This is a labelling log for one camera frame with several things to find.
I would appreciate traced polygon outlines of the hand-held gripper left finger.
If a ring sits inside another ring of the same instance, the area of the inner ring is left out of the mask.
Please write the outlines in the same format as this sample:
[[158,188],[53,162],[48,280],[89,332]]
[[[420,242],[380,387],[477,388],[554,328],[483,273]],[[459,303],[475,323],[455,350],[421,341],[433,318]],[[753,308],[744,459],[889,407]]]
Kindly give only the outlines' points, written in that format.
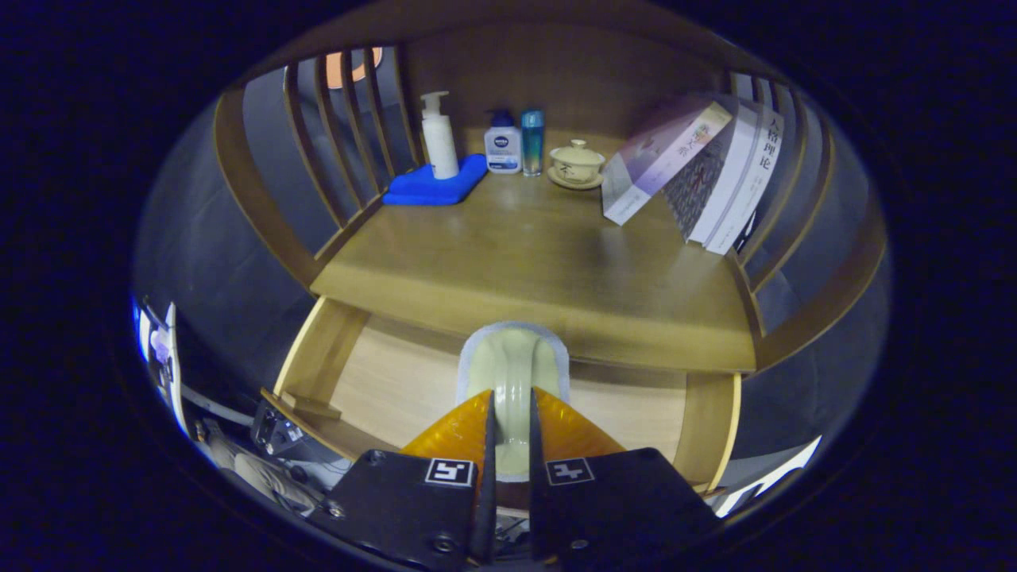
[[493,391],[455,406],[397,452],[372,449],[309,520],[335,539],[412,569],[493,561],[497,417]]

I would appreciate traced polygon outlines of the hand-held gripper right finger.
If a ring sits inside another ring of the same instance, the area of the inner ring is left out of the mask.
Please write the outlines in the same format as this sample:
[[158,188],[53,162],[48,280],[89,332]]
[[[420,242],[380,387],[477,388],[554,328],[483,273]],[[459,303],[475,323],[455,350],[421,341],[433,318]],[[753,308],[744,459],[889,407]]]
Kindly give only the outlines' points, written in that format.
[[721,520],[653,446],[625,449],[541,388],[531,394],[530,540],[555,569],[655,569]]

